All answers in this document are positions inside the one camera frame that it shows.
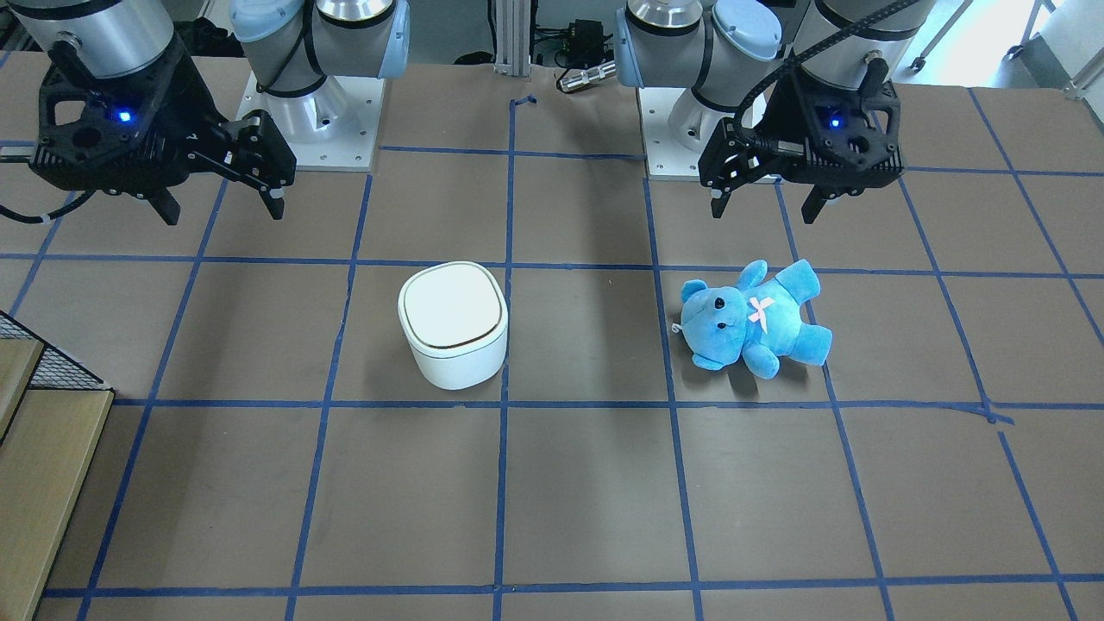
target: pink ribbon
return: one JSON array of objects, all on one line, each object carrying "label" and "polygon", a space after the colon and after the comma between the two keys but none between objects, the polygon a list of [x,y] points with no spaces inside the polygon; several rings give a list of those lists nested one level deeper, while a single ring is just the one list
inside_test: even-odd
[{"label": "pink ribbon", "polygon": [[747,320],[751,322],[751,323],[753,323],[753,324],[758,324],[760,327],[762,327],[763,331],[765,333],[766,331],[766,308],[767,308],[767,306],[771,306],[772,304],[774,304],[774,298],[772,298],[772,297],[764,297],[763,302],[760,302],[757,298],[753,297],[753,298],[749,299],[749,302],[751,303],[752,307],[755,308],[755,312],[747,316]]}]

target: white container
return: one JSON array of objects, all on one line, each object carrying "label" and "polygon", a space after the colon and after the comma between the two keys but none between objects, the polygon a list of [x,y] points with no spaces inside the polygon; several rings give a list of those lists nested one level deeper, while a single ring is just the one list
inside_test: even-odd
[{"label": "white container", "polygon": [[411,276],[399,292],[399,319],[418,369],[438,388],[486,381],[506,360],[506,298],[477,263],[443,263]]}]

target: blue joint cap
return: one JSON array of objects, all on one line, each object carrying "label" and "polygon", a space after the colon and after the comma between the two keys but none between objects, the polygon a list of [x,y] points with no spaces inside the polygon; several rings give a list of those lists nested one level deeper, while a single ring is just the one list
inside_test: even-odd
[{"label": "blue joint cap", "polygon": [[614,60],[617,63],[617,81],[631,88],[644,88],[644,77],[640,76],[640,65],[636,62],[633,50],[633,31],[628,28],[625,9],[617,9],[617,29],[614,34]]},{"label": "blue joint cap", "polygon": [[758,61],[772,61],[782,43],[782,23],[774,11],[755,0],[716,0],[716,30],[741,52]]},{"label": "blue joint cap", "polygon": [[390,80],[401,76],[406,71],[406,59],[410,56],[410,50],[411,8],[406,0],[399,0],[394,20],[391,22],[388,49],[383,52],[383,62],[380,64],[379,77]]},{"label": "blue joint cap", "polygon": [[304,0],[233,0],[230,22],[234,35],[242,43],[261,41],[295,19],[302,4]]}]

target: plush toy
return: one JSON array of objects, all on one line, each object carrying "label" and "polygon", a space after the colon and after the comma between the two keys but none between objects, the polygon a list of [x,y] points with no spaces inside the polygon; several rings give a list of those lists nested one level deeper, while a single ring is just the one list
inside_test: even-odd
[{"label": "plush toy", "polygon": [[711,371],[743,355],[753,373],[771,379],[778,357],[806,365],[824,365],[831,330],[802,322],[800,305],[820,293],[820,281],[804,259],[763,283],[766,261],[744,267],[735,287],[710,288],[702,281],[682,285],[682,333],[693,351],[693,364]]}]

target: white mounting plate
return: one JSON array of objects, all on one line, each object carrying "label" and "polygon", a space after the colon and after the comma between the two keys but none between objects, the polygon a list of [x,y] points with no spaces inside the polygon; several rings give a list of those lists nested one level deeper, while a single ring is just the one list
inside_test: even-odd
[{"label": "white mounting plate", "polygon": [[[698,158],[701,154],[683,147],[667,125],[675,102],[684,91],[686,88],[637,88],[644,150],[648,155],[648,176],[654,179],[698,181]],[[756,99],[753,106],[753,114],[756,117],[763,115],[760,105],[761,102]],[[755,182],[774,183],[774,181],[775,176],[768,175]]]},{"label": "white mounting plate", "polygon": [[[346,130],[320,143],[288,140],[295,152],[297,170],[329,170],[338,172],[369,172],[375,155],[375,138],[383,112],[385,80],[375,77],[333,76],[352,102],[353,114],[340,123]],[[257,78],[251,73],[245,93],[237,108],[237,118],[257,105]]]}]

